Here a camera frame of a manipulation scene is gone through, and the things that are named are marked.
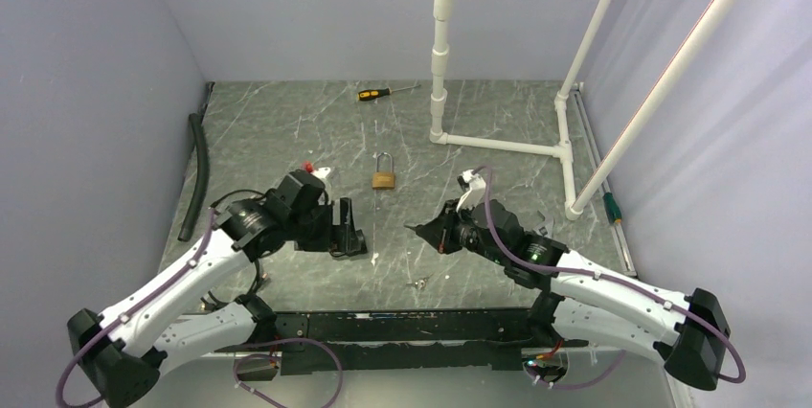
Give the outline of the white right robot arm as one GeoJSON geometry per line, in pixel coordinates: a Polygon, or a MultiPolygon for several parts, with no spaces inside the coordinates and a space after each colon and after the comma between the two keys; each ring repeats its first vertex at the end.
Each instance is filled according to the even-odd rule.
{"type": "Polygon", "coordinates": [[[660,363],[673,378],[704,391],[724,378],[731,330],[708,290],[685,294],[625,277],[524,229],[495,199],[472,210],[449,200],[434,219],[410,229],[441,254],[475,253],[518,285],[539,290],[527,324],[540,346],[581,340],[615,347],[660,363]]]}

